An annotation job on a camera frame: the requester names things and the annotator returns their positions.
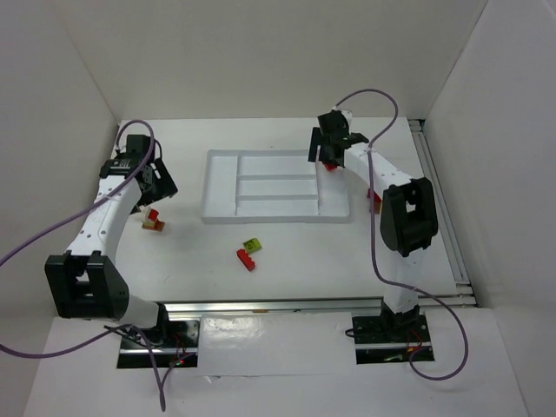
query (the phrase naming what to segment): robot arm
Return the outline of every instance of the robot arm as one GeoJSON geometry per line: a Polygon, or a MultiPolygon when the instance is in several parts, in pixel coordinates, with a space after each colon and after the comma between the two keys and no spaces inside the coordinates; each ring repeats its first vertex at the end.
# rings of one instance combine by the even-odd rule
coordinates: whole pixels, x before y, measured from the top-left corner
{"type": "MultiPolygon", "coordinates": [[[[349,131],[350,114],[332,110],[319,116],[313,128],[308,160],[317,157],[328,165],[353,171],[367,185],[369,157],[373,161],[374,192],[382,199],[381,237],[392,250],[392,281],[414,286],[421,277],[425,250],[438,233],[434,192],[427,178],[414,179],[397,169],[374,149],[360,133],[349,131]]],[[[388,286],[382,299],[381,316],[388,329],[412,324],[419,315],[417,294],[409,289],[388,286]]]]}
{"type": "MultiPolygon", "coordinates": [[[[121,185],[149,150],[150,137],[129,135],[125,152],[104,163],[95,201],[121,185]]],[[[61,317],[107,318],[152,328],[161,306],[129,294],[118,273],[116,249],[129,214],[138,206],[171,197],[177,188],[162,159],[149,158],[141,173],[91,211],[63,255],[51,255],[44,270],[61,317]]]]}

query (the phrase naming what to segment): lime green toy brick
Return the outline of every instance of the lime green toy brick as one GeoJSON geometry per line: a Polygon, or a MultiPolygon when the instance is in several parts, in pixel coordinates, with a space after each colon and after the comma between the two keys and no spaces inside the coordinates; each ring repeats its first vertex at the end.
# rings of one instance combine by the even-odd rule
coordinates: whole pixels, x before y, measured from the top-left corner
{"type": "Polygon", "coordinates": [[[257,250],[262,249],[261,243],[259,242],[259,240],[256,237],[254,237],[253,239],[249,239],[248,241],[244,242],[243,247],[245,248],[245,251],[248,254],[252,254],[253,252],[256,252],[257,250]]]}

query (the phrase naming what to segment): white wall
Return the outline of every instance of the white wall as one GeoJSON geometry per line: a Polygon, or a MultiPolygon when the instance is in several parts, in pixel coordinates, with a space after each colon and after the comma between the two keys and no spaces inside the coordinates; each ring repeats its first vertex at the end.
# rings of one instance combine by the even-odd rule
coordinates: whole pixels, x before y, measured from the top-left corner
{"type": "Polygon", "coordinates": [[[424,117],[486,0],[53,0],[116,117],[424,117]],[[358,116],[387,101],[355,99],[358,116]]]}
{"type": "Polygon", "coordinates": [[[531,416],[554,415],[556,0],[490,0],[426,123],[531,416]]]}
{"type": "MultiPolygon", "coordinates": [[[[85,207],[115,121],[51,5],[0,3],[0,252],[85,207]]],[[[78,224],[0,269],[0,342],[42,352],[55,313],[43,272],[78,224]]],[[[0,410],[23,414],[37,361],[0,354],[0,410]]]]}

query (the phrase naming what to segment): white tray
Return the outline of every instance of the white tray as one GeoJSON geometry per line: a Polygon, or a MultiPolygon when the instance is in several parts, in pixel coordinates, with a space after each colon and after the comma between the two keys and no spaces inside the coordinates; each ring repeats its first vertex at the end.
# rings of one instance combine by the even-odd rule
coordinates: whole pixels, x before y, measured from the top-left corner
{"type": "Polygon", "coordinates": [[[205,223],[325,222],[349,217],[341,169],[307,161],[306,150],[210,150],[205,223]]]}

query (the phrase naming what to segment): green block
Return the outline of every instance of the green block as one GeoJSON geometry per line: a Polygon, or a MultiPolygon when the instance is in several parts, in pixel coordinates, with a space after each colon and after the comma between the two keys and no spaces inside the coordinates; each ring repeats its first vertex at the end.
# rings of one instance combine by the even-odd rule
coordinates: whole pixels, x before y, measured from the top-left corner
{"type": "Polygon", "coordinates": [[[252,254],[253,252],[256,252],[257,250],[261,250],[262,246],[259,243],[259,240],[254,237],[253,239],[249,239],[248,241],[243,243],[243,247],[245,248],[245,251],[248,254],[252,254]]]}

